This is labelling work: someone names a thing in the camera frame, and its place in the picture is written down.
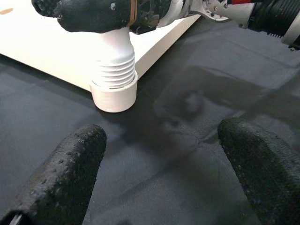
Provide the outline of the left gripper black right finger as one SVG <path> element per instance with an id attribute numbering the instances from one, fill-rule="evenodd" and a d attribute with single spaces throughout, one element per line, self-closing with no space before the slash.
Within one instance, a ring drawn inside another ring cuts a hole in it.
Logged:
<path id="1" fill-rule="evenodd" d="M 241 118 L 222 120 L 217 135 L 262 225 L 300 225 L 300 151 Z"/>

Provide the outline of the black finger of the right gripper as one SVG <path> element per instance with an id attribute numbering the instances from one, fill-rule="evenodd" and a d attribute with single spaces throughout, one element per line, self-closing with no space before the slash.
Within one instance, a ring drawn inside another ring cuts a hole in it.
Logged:
<path id="1" fill-rule="evenodd" d="M 35 11 L 69 32 L 106 33 L 127 27 L 130 0 L 31 0 Z"/>

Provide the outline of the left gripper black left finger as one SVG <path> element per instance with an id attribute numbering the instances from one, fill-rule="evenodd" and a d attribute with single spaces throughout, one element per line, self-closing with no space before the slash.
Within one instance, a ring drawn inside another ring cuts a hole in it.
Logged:
<path id="1" fill-rule="evenodd" d="M 82 225 L 106 141 L 96 124 L 66 136 L 25 182 L 4 225 Z"/>

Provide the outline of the white plastic table leg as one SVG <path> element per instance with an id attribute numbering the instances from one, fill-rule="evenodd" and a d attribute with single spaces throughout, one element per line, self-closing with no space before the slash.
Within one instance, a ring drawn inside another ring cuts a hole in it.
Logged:
<path id="1" fill-rule="evenodd" d="M 129 28 L 124 27 L 98 36 L 92 81 L 104 89 L 119 89 L 135 78 L 135 51 Z"/>

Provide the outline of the white plastic table top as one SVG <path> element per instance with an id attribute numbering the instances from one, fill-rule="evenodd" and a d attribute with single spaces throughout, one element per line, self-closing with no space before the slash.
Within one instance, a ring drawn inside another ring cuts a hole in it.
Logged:
<path id="1" fill-rule="evenodd" d="M 138 79 L 197 20 L 193 15 L 144 34 L 129 32 L 135 78 L 119 89 L 92 81 L 100 34 L 67 32 L 54 18 L 40 16 L 31 0 L 0 0 L 0 54 L 88 90 L 100 110 L 119 113 L 135 103 Z"/>

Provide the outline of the tan rubber band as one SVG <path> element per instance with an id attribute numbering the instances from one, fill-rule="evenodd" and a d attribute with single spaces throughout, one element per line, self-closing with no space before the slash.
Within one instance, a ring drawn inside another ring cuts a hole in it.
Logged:
<path id="1" fill-rule="evenodd" d="M 128 27 L 133 25 L 137 20 L 138 0 L 130 0 L 130 17 L 127 24 Z"/>

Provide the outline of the black tablecloth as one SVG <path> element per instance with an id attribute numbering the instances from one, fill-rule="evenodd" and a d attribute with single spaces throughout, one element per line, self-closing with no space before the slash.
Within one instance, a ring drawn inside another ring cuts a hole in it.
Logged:
<path id="1" fill-rule="evenodd" d="M 94 123 L 107 148 L 84 225 L 260 225 L 218 142 L 219 122 L 231 117 L 300 150 L 300 51 L 234 22 L 199 19 L 122 113 L 0 55 L 0 217 L 57 144 Z"/>

